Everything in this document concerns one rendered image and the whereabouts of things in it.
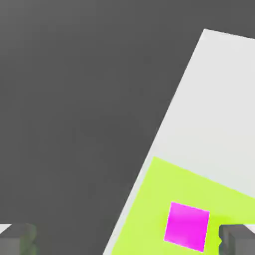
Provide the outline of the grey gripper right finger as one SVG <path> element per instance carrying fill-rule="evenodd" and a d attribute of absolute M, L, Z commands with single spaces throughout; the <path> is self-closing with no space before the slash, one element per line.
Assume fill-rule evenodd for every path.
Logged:
<path fill-rule="evenodd" d="M 255 225 L 220 225 L 219 255 L 255 255 Z"/>

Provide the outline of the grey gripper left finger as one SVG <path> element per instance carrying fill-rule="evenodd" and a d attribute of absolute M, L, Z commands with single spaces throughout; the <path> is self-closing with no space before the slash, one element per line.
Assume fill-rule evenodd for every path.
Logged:
<path fill-rule="evenodd" d="M 35 225 L 0 223 L 0 255 L 37 255 L 36 234 Z"/>

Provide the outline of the small magenta cube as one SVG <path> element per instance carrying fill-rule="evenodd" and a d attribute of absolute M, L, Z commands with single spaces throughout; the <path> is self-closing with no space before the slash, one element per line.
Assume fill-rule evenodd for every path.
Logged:
<path fill-rule="evenodd" d="M 171 202 L 164 241 L 202 253 L 209 218 L 209 211 Z"/>

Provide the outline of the large lime green box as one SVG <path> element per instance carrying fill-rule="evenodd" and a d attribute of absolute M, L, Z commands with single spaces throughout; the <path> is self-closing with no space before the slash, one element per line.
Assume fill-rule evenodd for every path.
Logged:
<path fill-rule="evenodd" d="M 172 202 L 210 212 L 204 252 L 164 241 Z M 218 255 L 221 224 L 255 225 L 255 199 L 155 157 L 110 255 Z"/>

